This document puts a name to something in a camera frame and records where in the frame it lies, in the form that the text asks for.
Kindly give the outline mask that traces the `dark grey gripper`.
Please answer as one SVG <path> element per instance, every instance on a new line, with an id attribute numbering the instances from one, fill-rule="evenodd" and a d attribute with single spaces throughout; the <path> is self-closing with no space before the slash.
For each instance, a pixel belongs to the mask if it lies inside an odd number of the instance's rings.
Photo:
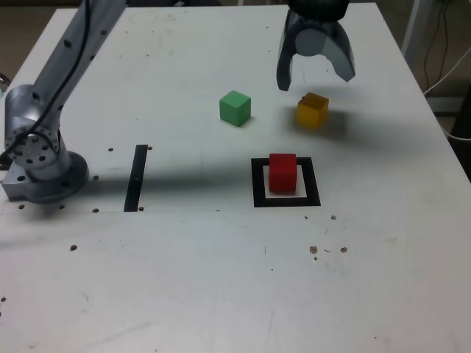
<path id="1" fill-rule="evenodd" d="M 355 76 L 353 51 L 339 22 L 303 21 L 292 10 L 287 12 L 277 61 L 277 86 L 288 91 L 293 56 L 322 55 L 330 61 L 337 76 L 349 82 Z"/>

